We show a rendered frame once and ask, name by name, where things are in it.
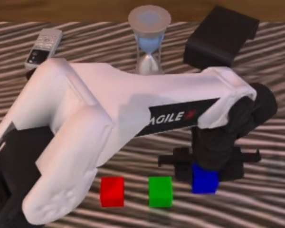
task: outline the green cube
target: green cube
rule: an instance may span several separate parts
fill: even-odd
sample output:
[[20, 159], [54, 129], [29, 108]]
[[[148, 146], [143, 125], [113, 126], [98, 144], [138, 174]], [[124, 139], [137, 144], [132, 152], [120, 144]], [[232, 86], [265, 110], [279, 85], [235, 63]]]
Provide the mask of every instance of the green cube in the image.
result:
[[149, 177], [149, 207], [169, 208], [172, 201], [172, 177]]

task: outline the red cube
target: red cube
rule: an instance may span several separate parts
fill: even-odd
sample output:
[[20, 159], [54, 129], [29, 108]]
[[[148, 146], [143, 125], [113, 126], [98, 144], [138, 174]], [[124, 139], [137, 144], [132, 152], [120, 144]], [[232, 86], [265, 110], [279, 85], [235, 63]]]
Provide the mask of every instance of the red cube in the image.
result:
[[102, 177], [100, 181], [100, 202], [102, 207], [124, 206], [124, 178]]

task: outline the striped tablecloth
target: striped tablecloth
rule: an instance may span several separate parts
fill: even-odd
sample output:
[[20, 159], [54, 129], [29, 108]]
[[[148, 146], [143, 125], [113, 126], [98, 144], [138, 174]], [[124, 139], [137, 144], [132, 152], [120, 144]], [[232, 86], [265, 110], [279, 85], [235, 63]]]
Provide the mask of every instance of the striped tablecloth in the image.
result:
[[[182, 63], [184, 44], [196, 23], [173, 23], [162, 45], [166, 73], [195, 72]], [[42, 28], [64, 32], [57, 57], [72, 62], [107, 62], [124, 71], [135, 67], [135, 41], [127, 23], [0, 22], [0, 121], [25, 85], [23, 62]], [[285, 228], [285, 23], [261, 23], [233, 69], [248, 82], [272, 89], [278, 114], [239, 140], [245, 151], [260, 148], [263, 160], [246, 165], [246, 178], [221, 184], [216, 195], [193, 195], [190, 186], [174, 183], [170, 209], [148, 207], [148, 176], [173, 175], [157, 168], [157, 155], [189, 145], [188, 130], [137, 138], [100, 168], [91, 191], [71, 214], [49, 228]], [[125, 207], [100, 207], [101, 176], [124, 176]]]

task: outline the hourglass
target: hourglass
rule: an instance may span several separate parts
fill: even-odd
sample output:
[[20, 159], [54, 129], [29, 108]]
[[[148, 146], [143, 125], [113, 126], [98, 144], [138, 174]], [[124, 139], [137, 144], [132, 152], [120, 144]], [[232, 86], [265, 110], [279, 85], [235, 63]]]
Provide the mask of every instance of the hourglass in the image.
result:
[[140, 6], [130, 12], [128, 21], [136, 40], [135, 72], [140, 75], [163, 74], [161, 48], [166, 28], [171, 23], [169, 12], [159, 6]]

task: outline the silver remote control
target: silver remote control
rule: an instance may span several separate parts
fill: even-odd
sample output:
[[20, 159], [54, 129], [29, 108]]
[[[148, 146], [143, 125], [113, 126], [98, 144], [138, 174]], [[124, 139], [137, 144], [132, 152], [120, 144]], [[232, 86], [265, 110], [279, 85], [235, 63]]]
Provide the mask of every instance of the silver remote control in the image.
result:
[[54, 56], [62, 38], [62, 31], [54, 28], [44, 28], [31, 49], [24, 66], [26, 69], [38, 67], [48, 58]]

